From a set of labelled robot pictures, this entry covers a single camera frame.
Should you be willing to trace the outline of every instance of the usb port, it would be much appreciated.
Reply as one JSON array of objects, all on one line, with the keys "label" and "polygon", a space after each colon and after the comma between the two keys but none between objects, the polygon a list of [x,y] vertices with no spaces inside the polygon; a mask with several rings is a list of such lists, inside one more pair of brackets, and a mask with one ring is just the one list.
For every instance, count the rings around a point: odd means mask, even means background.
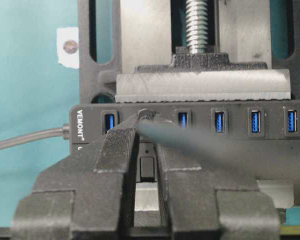
[{"label": "usb port", "polygon": [[288,132],[295,133],[297,131],[297,111],[288,110]]},{"label": "usb port", "polygon": [[259,111],[252,111],[251,112],[251,130],[252,133],[260,133],[260,112]]},{"label": "usb port", "polygon": [[224,112],[216,112],[214,114],[214,125],[215,125],[215,132],[216,133],[223,133],[224,132]]},{"label": "usb port", "polygon": [[115,115],[105,114],[104,122],[105,122],[105,132],[107,133],[110,129],[113,129],[115,127]]},{"label": "usb port", "polygon": [[187,123],[188,123],[188,113],[179,112],[178,113],[178,122],[179,122],[179,125],[185,129],[187,127]]}]

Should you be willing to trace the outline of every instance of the small button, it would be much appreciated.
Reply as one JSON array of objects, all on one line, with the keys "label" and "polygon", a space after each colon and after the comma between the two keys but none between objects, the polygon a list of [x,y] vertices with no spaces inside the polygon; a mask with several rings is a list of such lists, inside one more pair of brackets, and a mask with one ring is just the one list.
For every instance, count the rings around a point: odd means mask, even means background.
[{"label": "small button", "polygon": [[153,157],[140,157],[141,182],[155,181],[155,159]]}]

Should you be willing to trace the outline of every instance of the teal background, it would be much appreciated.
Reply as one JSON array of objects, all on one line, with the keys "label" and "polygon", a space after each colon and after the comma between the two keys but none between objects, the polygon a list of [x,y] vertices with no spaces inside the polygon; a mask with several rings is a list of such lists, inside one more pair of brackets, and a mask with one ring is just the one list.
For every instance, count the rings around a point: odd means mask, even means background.
[{"label": "teal background", "polygon": [[[99,63],[112,55],[109,2],[97,1]],[[281,58],[287,55],[283,2],[271,0],[272,46]],[[58,64],[56,37],[57,28],[78,26],[77,11],[77,0],[0,0],[0,140],[69,122],[79,103],[79,71]],[[10,226],[38,173],[68,154],[61,137],[0,151],[0,227]],[[300,225],[300,207],[287,211],[287,224]]]}]

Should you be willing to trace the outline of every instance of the blue usb port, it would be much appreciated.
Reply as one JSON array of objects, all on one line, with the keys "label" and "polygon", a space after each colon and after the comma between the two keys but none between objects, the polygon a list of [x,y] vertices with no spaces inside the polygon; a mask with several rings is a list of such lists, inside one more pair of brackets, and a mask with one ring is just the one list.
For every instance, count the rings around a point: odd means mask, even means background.
[{"label": "blue usb port", "polygon": [[105,122],[105,132],[107,133],[110,129],[113,129],[115,127],[115,115],[105,114],[104,122]]},{"label": "blue usb port", "polygon": [[297,111],[288,111],[288,132],[295,133],[297,131]]},{"label": "blue usb port", "polygon": [[215,125],[215,132],[216,133],[223,133],[224,132],[224,112],[216,112],[214,114],[214,125]]},{"label": "blue usb port", "polygon": [[179,112],[178,121],[179,121],[179,125],[185,129],[188,123],[188,114],[186,112]]},{"label": "blue usb port", "polygon": [[254,134],[260,133],[260,112],[251,112],[251,130]]}]

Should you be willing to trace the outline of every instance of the cable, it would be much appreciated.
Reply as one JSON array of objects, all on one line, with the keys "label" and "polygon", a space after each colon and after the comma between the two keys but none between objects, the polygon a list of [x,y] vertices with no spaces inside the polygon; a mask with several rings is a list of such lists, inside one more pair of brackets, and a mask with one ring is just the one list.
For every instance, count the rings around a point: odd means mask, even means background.
[{"label": "cable", "polygon": [[69,139],[69,130],[70,130],[69,125],[64,124],[62,127],[36,131],[26,135],[6,139],[0,141],[0,150],[10,148],[16,145],[37,141],[40,139],[48,139],[53,137],[63,137],[63,139]]}]

